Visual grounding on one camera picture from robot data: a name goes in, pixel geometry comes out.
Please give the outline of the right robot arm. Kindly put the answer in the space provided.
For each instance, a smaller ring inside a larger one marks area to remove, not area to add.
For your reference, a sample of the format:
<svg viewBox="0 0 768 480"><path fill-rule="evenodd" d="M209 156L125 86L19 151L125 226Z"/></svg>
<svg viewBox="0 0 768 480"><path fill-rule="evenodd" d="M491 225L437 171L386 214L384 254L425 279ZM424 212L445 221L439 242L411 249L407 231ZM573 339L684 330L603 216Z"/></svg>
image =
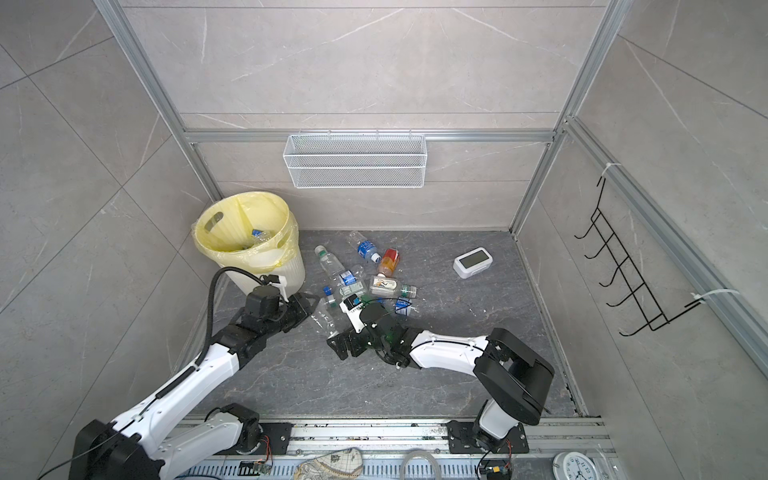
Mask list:
<svg viewBox="0 0 768 480"><path fill-rule="evenodd" d="M372 350L398 368L443 369L475 377L490 396L472 426L472 442L501 447L510 431L540 423L554 367L504 328L485 336L441 335L407 326L379 303L347 312L351 326L326 340L341 360Z"/></svg>

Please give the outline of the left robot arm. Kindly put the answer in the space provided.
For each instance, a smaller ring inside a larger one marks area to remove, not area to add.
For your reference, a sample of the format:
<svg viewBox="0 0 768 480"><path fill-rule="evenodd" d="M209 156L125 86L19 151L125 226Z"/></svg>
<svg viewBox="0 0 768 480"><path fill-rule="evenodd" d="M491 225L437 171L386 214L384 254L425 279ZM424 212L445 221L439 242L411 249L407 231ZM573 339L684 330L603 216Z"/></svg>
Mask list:
<svg viewBox="0 0 768 480"><path fill-rule="evenodd" d="M214 331L214 303L220 268L209 284L205 336L200 353L184 370L134 407L104 423L93 420L77 434L73 454L63 461L71 479L175 479L209 456L235 447L246 453L263 440L258 414L237 403L174 435L177 425L216 387L262 352L269 338L288 333L308 319L318 296L287 292L283 276L234 273L255 281L246 304L220 331Z"/></svg>

